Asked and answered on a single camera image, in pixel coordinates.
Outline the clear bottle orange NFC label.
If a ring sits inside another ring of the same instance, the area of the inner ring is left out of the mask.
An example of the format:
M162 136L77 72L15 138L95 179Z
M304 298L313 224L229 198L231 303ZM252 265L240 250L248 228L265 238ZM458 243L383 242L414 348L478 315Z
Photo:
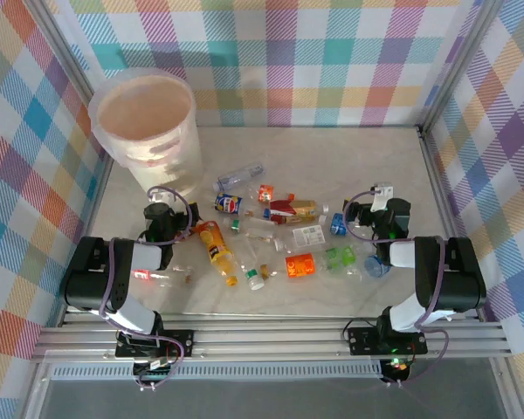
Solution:
M277 256L259 264L265 277L284 276L288 279L300 279L316 272L316 263L312 253L290 256Z

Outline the translucent white plastic bin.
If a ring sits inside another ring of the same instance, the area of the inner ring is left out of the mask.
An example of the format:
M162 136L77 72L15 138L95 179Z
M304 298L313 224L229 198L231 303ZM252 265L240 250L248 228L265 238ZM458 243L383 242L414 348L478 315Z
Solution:
M202 180L196 101L183 79L126 69L95 91L88 113L95 139L144 190L161 185L187 196Z

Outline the aluminium frame post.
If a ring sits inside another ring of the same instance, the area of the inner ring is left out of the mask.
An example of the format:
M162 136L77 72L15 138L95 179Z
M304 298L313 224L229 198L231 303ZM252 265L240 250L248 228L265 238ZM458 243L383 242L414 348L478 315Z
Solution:
M38 28L43 32L47 43L52 48L54 56L65 70L66 76L72 82L83 104L88 106L94 93L93 85L79 64L79 61L76 59L76 56L73 54L72 48L62 30L60 30L58 22L48 7L46 0L23 0L23 3L31 13ZM85 236L90 235L93 230L93 225L100 208L102 197L104 196L112 166L113 159L106 152L102 152L99 158L97 186L94 191L88 218L82 230L82 234Z
M453 54L454 60L446 72L444 81L440 84L431 107L424 114L424 121L417 125L420 147L446 237L455 237L459 233L457 232L455 216L452 213L451 205L443 186L440 169L435 162L432 129L440 120L450 96L464 76L474 54L479 49L481 41L486 36L490 25L497 17L504 2L505 0L483 0L481 2L475 19L469 25L470 30L468 34L464 37L458 50Z

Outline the orange juice plastic bottle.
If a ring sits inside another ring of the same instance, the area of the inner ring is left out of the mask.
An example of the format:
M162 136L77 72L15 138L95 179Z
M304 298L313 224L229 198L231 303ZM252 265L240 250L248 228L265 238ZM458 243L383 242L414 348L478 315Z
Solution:
M211 265L224 277L229 287L235 286L238 283L236 259L224 241L223 233L217 222L199 223L196 226L196 232L208 252Z

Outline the clear bottle grey-blue label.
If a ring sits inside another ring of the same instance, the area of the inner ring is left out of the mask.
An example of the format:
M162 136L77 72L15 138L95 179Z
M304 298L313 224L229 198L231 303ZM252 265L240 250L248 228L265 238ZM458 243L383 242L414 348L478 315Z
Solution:
M216 193L225 192L230 189L250 182L253 178L265 172L264 166L259 163L252 163L245 167L235 169L228 174L219 176L212 184Z

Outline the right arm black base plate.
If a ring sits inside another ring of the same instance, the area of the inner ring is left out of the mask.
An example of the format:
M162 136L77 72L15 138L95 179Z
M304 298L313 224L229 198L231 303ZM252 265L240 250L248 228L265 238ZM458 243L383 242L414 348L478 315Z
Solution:
M380 331L377 327L348 329L351 355L422 355L428 353L423 333Z

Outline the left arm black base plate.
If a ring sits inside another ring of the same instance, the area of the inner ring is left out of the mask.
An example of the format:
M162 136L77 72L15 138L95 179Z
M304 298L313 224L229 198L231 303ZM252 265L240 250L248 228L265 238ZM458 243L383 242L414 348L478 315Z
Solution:
M192 355L194 332L192 330L162 330L160 336L178 341L184 349L184 356ZM180 357L179 347L172 342L154 338L136 337L124 332L116 334L115 357L135 360L168 357L171 361Z

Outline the clear bottle white label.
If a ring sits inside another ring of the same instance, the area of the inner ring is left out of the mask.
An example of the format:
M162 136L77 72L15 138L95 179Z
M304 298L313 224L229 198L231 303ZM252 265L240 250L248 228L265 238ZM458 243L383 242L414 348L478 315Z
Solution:
M321 226L316 224L287 230L277 235L273 243L277 252L294 254L320 250L327 244L327 241Z

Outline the clear bottle green white cap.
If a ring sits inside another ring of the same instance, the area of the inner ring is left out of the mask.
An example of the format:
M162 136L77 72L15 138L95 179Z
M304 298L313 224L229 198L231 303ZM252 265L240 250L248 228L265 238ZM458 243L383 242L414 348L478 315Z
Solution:
M250 289L257 291L263 288L265 281L259 274L257 257L248 239L244 237L234 237L231 240L231 249Z

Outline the aluminium frame rail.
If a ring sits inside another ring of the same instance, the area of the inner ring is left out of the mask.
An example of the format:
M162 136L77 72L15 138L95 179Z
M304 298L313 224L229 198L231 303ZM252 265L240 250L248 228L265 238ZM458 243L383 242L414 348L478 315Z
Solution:
M166 315L167 329L194 333L194 361L331 361L349 358L341 317ZM442 334L427 336L426 358L506 357L511 350L498 323L477 318L443 320ZM113 361L115 330L97 316L69 312L59 327L42 330L32 359L39 361Z

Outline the clear bottle green label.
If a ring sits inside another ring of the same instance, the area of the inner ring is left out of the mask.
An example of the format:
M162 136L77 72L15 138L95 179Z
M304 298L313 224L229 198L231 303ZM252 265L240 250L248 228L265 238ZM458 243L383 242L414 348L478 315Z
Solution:
M337 278L359 278L362 275L352 245L329 247L316 256L316 270Z

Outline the round blue label bottle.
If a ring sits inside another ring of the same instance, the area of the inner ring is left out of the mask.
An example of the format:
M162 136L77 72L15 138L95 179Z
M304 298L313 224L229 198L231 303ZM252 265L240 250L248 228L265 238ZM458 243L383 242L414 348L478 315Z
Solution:
M364 269L372 278L382 278L391 270L377 255L367 256L364 260Z

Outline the clear bottle small red label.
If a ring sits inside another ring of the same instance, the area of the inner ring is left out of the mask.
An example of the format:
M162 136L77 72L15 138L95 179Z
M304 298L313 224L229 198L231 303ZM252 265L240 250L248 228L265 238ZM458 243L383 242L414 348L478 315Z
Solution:
M194 272L190 268L173 267L165 271L151 271L151 270L133 270L131 271L133 278L142 282L160 287L180 287L190 285L194 278Z

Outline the clear bottle green band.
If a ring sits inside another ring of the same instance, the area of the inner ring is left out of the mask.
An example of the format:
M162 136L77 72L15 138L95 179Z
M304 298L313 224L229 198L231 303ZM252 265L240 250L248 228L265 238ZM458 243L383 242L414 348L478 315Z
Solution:
M256 217L225 218L224 226L236 234L244 234L248 237L272 238L277 227L271 222Z

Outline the red label tea bottle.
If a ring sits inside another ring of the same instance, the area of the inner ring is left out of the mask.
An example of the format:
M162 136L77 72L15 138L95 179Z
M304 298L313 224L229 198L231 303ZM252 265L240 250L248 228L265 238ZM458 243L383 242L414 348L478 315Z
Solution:
M268 203L263 218L278 225L325 221L329 205L310 199L280 199Z

